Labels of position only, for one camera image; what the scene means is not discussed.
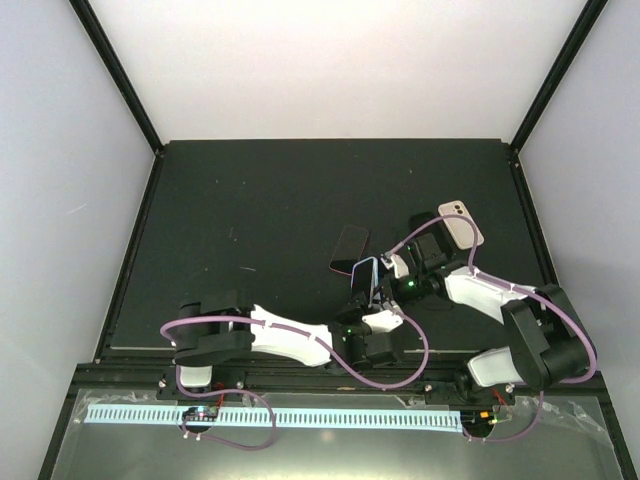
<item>black tabletop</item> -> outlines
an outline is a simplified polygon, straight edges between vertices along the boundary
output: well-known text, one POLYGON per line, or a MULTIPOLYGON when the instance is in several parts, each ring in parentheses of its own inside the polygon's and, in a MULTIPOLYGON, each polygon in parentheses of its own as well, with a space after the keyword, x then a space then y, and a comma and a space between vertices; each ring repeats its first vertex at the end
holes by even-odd
MULTIPOLYGON (((411 216, 452 200, 485 237, 478 267, 540 284, 499 140, 171 142, 110 346, 166 348, 158 330, 182 299, 235 288, 278 315, 330 320, 349 297, 348 277, 329 270, 345 225, 369 230, 368 253, 381 253, 409 233, 411 216)), ((431 349, 504 345, 502 327, 467 307, 425 299, 405 311, 431 349)), ((405 350, 419 348, 401 328, 405 350)))

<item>phone case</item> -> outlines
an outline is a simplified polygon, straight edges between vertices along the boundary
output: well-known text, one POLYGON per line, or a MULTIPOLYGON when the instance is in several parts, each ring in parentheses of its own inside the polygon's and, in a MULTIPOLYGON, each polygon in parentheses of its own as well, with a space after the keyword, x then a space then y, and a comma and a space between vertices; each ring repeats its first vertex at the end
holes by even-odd
MULTIPOLYGON (((440 205, 438 207, 438 213, 440 213, 440 215, 462 215, 475 223, 473 217, 469 213, 469 210, 460 200, 440 205)), ((464 220, 458 220, 457 218, 446 218, 444 220, 444 224, 460 250, 468 250, 473 247, 473 229, 471 228, 471 225, 464 220)), ((478 245, 482 245, 483 243, 484 237, 478 228, 478 245)))

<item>black metal frame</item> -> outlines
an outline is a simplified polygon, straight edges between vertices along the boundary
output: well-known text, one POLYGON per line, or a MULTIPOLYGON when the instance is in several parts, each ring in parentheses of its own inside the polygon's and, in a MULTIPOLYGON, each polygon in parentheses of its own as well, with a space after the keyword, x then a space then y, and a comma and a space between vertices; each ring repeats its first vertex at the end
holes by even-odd
MULTIPOLYGON (((162 152, 164 147, 151 123, 151 120, 146 114, 133 85, 127 77, 122 64, 118 60, 109 39, 102 29, 95 12, 91 8, 89 1, 69 1, 95 45, 96 50, 104 61, 107 70, 113 77, 113 80, 129 106, 131 113, 138 122, 140 129, 147 138, 151 149, 156 154, 156 158, 144 193, 140 211, 135 222, 129 246, 127 248, 123 266, 118 277, 98 347, 95 352, 95 364, 78 365, 76 369, 40 472, 39 478, 41 479, 50 478, 53 472, 53 467, 62 444, 66 426, 70 419, 73 405, 80 389, 127 388, 136 390, 156 390, 159 379, 162 378, 167 365, 170 364, 169 353, 163 354, 163 352, 144 351, 135 353, 120 352, 109 348, 110 337, 113 334, 113 329, 115 328, 124 292, 127 288, 138 246, 140 244, 140 239, 144 231, 145 222, 147 220, 155 189, 158 184, 158 179, 160 177, 163 165, 162 152)), ((567 72, 571 62, 576 56, 581 45, 584 43, 584 40, 595 24, 606 3, 607 0, 588 0, 586 2, 582 13, 558 54, 549 74, 547 75, 506 152, 506 158, 511 168, 513 181, 520 198, 522 211, 527 222, 536 257, 538 259, 538 264, 545 282, 557 283, 557 276, 540 227, 540 222, 536 215, 535 206, 521 168, 521 161, 518 154, 533 131, 536 123, 540 119, 553 93, 560 84, 564 74, 567 72)), ((247 365, 239 366, 239 368, 247 368, 247 365)), ((446 369, 448 366, 446 362, 436 361, 434 368, 446 369)), ((282 389, 285 389, 287 391, 305 390, 321 392, 325 388, 331 388, 335 391, 335 381, 332 381, 334 379, 331 377, 327 377, 326 375, 313 375, 313 387, 309 387, 309 370, 300 372, 298 371, 300 369, 296 370, 291 366, 291 364, 286 364, 286 362, 282 365, 279 365, 277 361, 272 362, 270 363, 268 370, 269 372, 267 373, 260 371, 260 369, 254 369, 251 372, 250 383, 258 385, 258 388, 261 388, 262 390, 267 389, 270 391, 282 391, 282 389)), ((379 374, 383 377, 387 376, 391 378, 395 375, 403 375, 403 371, 383 371, 379 374)), ((527 394, 533 392, 527 392, 526 389, 520 389, 517 390, 516 393, 527 394)), ((622 431, 620 430, 620 425, 616 418, 613 406, 611 405, 606 385, 600 375, 597 375, 592 380, 584 384, 559 385, 553 387, 547 393, 551 395, 586 395, 597 397, 624 477, 630 479, 637 478, 629 451, 624 442, 622 431)))

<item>scratch mark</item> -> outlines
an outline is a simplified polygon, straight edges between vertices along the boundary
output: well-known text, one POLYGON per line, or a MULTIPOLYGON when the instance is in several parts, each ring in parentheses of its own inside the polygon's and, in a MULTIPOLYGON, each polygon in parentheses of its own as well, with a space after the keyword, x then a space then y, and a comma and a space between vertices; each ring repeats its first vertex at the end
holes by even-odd
POLYGON ((80 205, 79 207, 74 208, 73 210, 69 210, 66 214, 67 215, 71 215, 72 213, 76 213, 79 212, 80 210, 82 210, 84 207, 86 207, 87 204, 83 203, 82 205, 80 205))

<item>led strip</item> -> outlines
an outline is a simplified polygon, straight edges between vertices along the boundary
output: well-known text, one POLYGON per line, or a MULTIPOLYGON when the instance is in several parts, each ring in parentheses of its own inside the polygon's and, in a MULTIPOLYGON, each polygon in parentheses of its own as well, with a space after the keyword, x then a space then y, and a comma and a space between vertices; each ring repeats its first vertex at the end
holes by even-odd
MULTIPOLYGON (((89 405, 84 423, 179 425, 185 406, 89 405)), ((285 428, 351 428, 361 430, 433 430, 462 432, 460 412, 437 410, 358 410, 327 408, 274 408, 276 425, 285 428)), ((269 427, 269 413, 261 408, 222 407, 215 421, 189 421, 187 425, 269 427)))

